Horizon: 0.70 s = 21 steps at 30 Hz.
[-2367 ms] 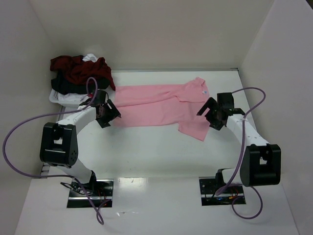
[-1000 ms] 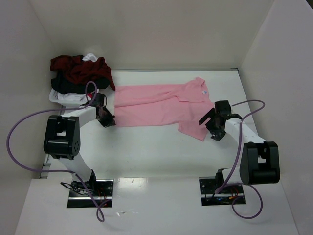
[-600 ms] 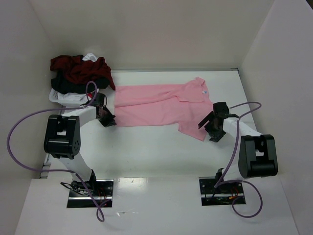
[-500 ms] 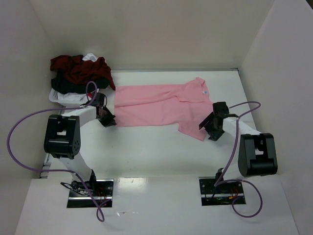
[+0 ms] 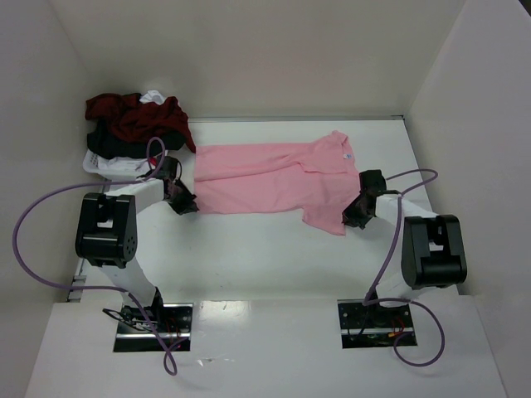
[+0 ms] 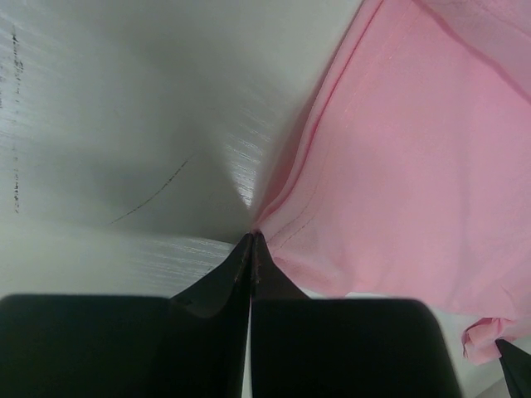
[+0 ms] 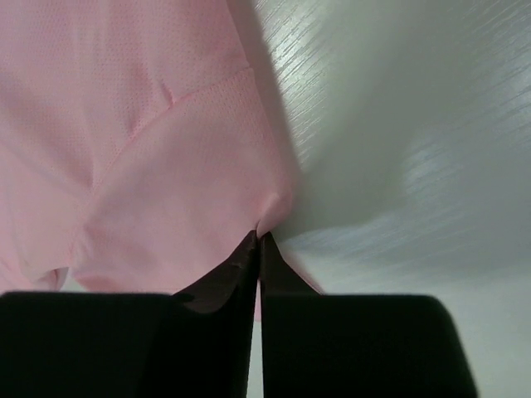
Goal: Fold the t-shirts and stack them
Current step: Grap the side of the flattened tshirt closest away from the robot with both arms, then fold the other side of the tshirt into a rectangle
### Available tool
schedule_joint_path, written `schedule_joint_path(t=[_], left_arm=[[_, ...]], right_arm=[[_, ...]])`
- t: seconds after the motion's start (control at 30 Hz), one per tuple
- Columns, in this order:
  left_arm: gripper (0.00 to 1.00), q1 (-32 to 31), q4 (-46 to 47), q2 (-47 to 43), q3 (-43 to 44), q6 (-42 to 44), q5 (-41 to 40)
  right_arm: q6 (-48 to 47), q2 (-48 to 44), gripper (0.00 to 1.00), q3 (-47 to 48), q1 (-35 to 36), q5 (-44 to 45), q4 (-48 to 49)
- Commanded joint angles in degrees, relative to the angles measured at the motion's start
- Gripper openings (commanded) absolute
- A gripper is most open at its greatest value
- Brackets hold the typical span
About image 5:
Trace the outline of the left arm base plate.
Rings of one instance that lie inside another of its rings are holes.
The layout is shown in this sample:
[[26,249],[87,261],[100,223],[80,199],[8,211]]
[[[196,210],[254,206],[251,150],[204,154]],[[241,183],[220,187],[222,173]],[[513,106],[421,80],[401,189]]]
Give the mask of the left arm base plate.
[[[167,303],[164,305],[166,318],[152,320],[163,342],[172,352],[189,352],[191,345],[192,312],[191,303]],[[151,328],[136,308],[122,307],[120,311],[110,308],[102,310],[118,322],[114,352],[161,352]]]

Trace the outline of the pink t shirt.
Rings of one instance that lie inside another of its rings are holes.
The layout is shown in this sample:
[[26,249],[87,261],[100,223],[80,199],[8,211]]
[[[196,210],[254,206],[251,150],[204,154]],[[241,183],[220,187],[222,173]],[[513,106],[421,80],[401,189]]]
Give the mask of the pink t shirt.
[[358,196],[354,152],[339,131],[310,143],[197,148],[194,191],[204,214],[302,211],[309,226],[344,235],[343,211]]

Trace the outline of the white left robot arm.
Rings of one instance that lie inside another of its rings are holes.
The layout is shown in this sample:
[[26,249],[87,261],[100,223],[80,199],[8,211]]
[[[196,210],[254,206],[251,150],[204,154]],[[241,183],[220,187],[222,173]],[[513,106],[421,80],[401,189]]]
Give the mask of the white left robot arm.
[[88,193],[83,198],[76,253],[121,289],[124,309],[118,320],[123,323],[141,321],[142,313],[147,313],[153,323],[166,321],[162,294],[149,282],[136,259],[137,215],[159,202],[167,203],[180,216],[197,212],[197,196],[186,187],[181,176],[181,163],[168,157],[147,182],[106,194]]

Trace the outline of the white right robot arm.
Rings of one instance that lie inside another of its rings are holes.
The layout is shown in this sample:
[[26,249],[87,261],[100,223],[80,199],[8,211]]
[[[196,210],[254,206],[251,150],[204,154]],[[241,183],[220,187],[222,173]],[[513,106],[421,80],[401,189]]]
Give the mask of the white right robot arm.
[[427,211],[406,199],[421,182],[400,192],[387,188],[378,169],[359,174],[360,191],[343,211],[343,223],[365,229],[374,218],[394,226],[384,262],[362,305],[400,307],[433,289],[465,282],[468,269],[460,221]]

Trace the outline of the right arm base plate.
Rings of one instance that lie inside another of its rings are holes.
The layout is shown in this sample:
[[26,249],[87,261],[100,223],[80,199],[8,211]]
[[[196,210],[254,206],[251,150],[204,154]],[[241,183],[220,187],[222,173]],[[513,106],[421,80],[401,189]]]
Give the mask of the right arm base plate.
[[363,306],[361,300],[337,302],[343,349],[417,345],[408,306],[386,308]]

